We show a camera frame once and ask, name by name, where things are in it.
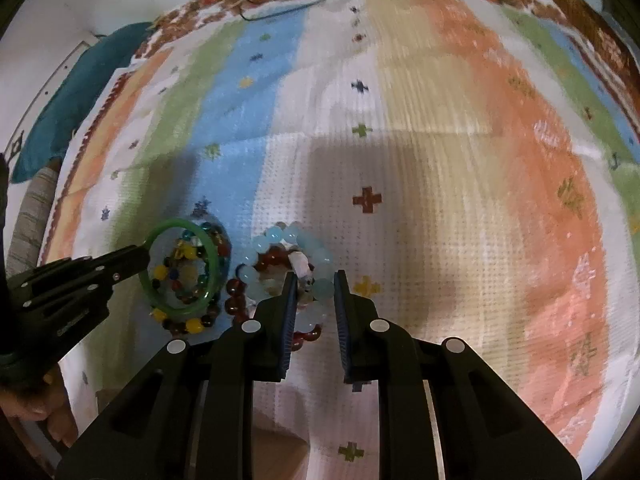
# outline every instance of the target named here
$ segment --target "colorful glass bead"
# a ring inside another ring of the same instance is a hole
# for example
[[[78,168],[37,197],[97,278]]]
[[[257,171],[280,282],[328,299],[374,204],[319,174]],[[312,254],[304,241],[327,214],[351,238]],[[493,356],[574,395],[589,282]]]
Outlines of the colorful glass bead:
[[[260,274],[258,274],[258,271],[253,267],[243,265],[238,269],[238,278],[246,284],[256,283],[260,278]]]
[[[193,317],[187,320],[186,329],[190,334],[199,334],[204,330],[204,325],[199,317]]]
[[[302,336],[300,334],[294,334],[293,341],[291,342],[291,351],[297,352],[298,350],[300,350],[304,342],[305,340],[302,339]]]
[[[329,280],[320,278],[311,286],[311,293],[316,300],[324,301],[334,296],[334,284]]]
[[[251,246],[257,253],[264,254],[269,250],[269,241],[266,236],[256,236],[251,240]]]
[[[299,310],[296,313],[296,324],[293,328],[296,332],[307,333],[311,332],[315,328],[316,324],[312,321],[306,308]]]
[[[244,294],[245,284],[237,278],[231,278],[226,282],[226,291],[230,296],[241,296]]]
[[[200,322],[202,323],[202,326],[204,328],[209,328],[213,326],[213,323],[215,322],[215,320],[209,314],[205,314],[200,318]]]
[[[160,280],[160,281],[165,280],[168,274],[169,274],[169,269],[167,269],[164,265],[158,265],[157,267],[154,268],[155,280]]]
[[[267,240],[272,244],[279,243],[282,240],[282,229],[280,229],[277,225],[269,227],[265,232]]]
[[[334,282],[334,267],[329,264],[317,264],[314,266],[313,277],[315,280],[325,279]]]
[[[225,301],[225,312],[230,316],[235,316],[238,312],[241,312],[246,307],[246,301],[244,297],[238,296],[236,298],[227,298]]]
[[[182,248],[182,252],[187,260],[196,260],[198,257],[198,250],[192,245],[185,245]]]
[[[311,262],[315,267],[318,265],[331,265],[334,262],[334,257],[324,247],[318,247],[311,253]]]
[[[258,261],[258,253],[254,248],[247,248],[240,254],[240,262],[244,265],[254,266]]]
[[[302,334],[302,339],[305,341],[317,341],[318,338],[322,334],[322,327],[320,325],[316,325],[311,332],[307,332],[306,334]]]
[[[248,297],[250,300],[254,300],[256,303],[260,303],[262,300],[266,300],[270,298],[267,294],[267,291],[264,290],[264,287],[260,283],[250,283],[244,295]]]
[[[298,235],[300,234],[299,224],[293,222],[289,227],[285,228],[282,232],[282,238],[289,244],[295,245],[298,240]]]
[[[154,319],[158,322],[158,323],[162,323],[165,319],[167,319],[167,314],[165,314],[162,310],[160,310],[159,308],[155,308],[151,311],[151,315],[154,317]]]

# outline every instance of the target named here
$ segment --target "red bead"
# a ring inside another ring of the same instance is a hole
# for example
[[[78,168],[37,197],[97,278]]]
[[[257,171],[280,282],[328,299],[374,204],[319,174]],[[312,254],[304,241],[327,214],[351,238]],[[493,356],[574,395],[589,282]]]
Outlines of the red bead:
[[[245,310],[246,300],[244,296],[231,297],[225,301],[225,312],[230,316],[235,316]]]
[[[305,340],[302,339],[302,337],[300,337],[300,334],[298,332],[296,332],[293,335],[293,341],[291,343],[291,351],[292,352],[297,352],[298,350],[300,350],[302,348],[302,345],[304,344]]]
[[[316,325],[315,328],[311,332],[308,332],[306,334],[302,334],[302,339],[304,339],[305,341],[309,341],[309,342],[316,341],[320,337],[321,333],[322,333],[322,326],[321,325]]]
[[[232,321],[232,324],[242,325],[242,323],[244,323],[245,321],[249,321],[249,319],[250,318],[246,310],[243,310],[242,312],[238,312],[238,314],[234,316],[234,320]]]
[[[237,278],[231,278],[226,282],[226,291],[231,297],[241,296],[244,294],[246,285]]]

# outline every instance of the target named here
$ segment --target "bead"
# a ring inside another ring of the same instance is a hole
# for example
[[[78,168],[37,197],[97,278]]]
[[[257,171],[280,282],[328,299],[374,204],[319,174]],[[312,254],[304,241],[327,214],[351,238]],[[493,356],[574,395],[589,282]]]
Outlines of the bead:
[[[226,291],[230,296],[241,296],[245,287],[246,285],[237,278],[231,278],[226,282]]]
[[[242,296],[236,298],[228,298],[225,301],[225,312],[230,316],[235,316],[238,312],[241,312],[246,307],[246,301]]]
[[[198,250],[192,245],[185,245],[182,248],[182,252],[187,260],[195,260],[198,257]]]
[[[322,334],[322,327],[320,325],[316,325],[311,332],[307,332],[302,335],[302,339],[305,341],[317,341],[320,335]]]
[[[205,314],[200,318],[200,322],[202,323],[202,326],[204,328],[209,328],[210,326],[213,326],[214,321],[215,320],[209,314]]]
[[[329,280],[334,282],[334,268],[329,264],[318,264],[314,266],[313,277],[315,280]]]
[[[247,284],[256,283],[260,278],[260,274],[253,267],[244,265],[238,269],[238,278]]]
[[[231,247],[225,241],[218,246],[218,256],[222,256],[223,258],[231,256]]]
[[[311,253],[311,262],[315,267],[318,265],[331,265],[334,262],[334,257],[324,247],[318,247]]]
[[[299,234],[299,224],[297,224],[297,222],[293,222],[293,224],[284,229],[284,231],[282,232],[282,238],[284,238],[284,241],[286,241],[286,243],[295,245]]]
[[[334,296],[334,284],[329,280],[320,278],[314,281],[314,284],[311,286],[311,293],[316,300],[328,300]]]
[[[302,339],[302,336],[300,334],[294,334],[293,341],[291,342],[291,351],[297,352],[298,350],[300,350],[304,342],[305,340]]]
[[[257,236],[251,240],[251,247],[253,247],[256,252],[264,254],[269,250],[269,241],[266,236]]]
[[[167,314],[165,314],[162,310],[160,310],[159,308],[155,308],[151,311],[151,315],[154,317],[154,319],[158,322],[158,323],[162,323],[165,319],[167,319]]]
[[[309,316],[306,308],[299,310],[296,313],[296,324],[293,327],[293,330],[300,333],[311,332],[316,324],[311,321],[311,317]]]
[[[167,269],[164,265],[158,265],[154,269],[155,280],[160,280],[160,281],[165,280],[168,274],[169,274],[169,269]]]
[[[244,323],[245,321],[249,321],[249,315],[247,314],[246,311],[242,311],[242,312],[238,312],[235,316],[233,321],[231,322],[233,325],[242,325],[242,323]]]
[[[327,307],[320,301],[313,301],[306,306],[306,312],[309,314],[309,319],[316,325],[321,325],[326,321]]]
[[[254,266],[258,261],[258,253],[254,248],[247,248],[240,254],[240,263],[244,265]]]
[[[277,243],[279,243],[280,240],[282,240],[282,229],[280,229],[278,226],[274,225],[272,227],[269,227],[264,232],[264,235],[266,236],[267,240],[270,243],[277,244]]]
[[[260,303],[262,300],[266,300],[270,296],[267,294],[267,291],[264,290],[264,287],[260,283],[250,283],[244,295],[248,297],[250,300],[254,300],[256,303]]]
[[[186,329],[190,334],[199,334],[204,330],[204,325],[200,318],[193,317],[192,319],[187,320]]]

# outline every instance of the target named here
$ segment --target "pillow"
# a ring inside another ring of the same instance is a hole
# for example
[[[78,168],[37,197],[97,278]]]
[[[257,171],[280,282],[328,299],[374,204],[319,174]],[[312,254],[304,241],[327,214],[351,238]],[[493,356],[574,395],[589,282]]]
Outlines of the pillow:
[[[130,64],[135,51],[151,34],[151,25],[126,25],[80,56],[33,125],[14,168],[14,184],[33,178],[51,158],[65,156],[72,132],[87,117],[113,72]]]

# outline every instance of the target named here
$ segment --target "cross pattern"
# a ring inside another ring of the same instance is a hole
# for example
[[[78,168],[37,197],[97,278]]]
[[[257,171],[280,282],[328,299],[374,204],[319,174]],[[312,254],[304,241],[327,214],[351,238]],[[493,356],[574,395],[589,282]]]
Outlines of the cross pattern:
[[[364,91],[369,91],[369,87],[365,86],[360,79],[356,79],[355,83],[351,83],[351,88],[355,88],[359,94],[364,94]]]
[[[338,453],[344,455],[344,459],[347,462],[353,462],[357,458],[362,458],[364,456],[364,450],[358,449],[358,444],[355,442],[348,442],[347,447],[340,446],[338,448]]]
[[[353,205],[361,205],[362,212],[365,214],[373,213],[375,204],[382,204],[382,195],[380,193],[373,194],[372,187],[363,187],[362,195],[353,197]]]
[[[351,133],[358,134],[359,137],[366,137],[367,132],[372,132],[372,128],[368,128],[365,123],[359,123],[351,129]]]

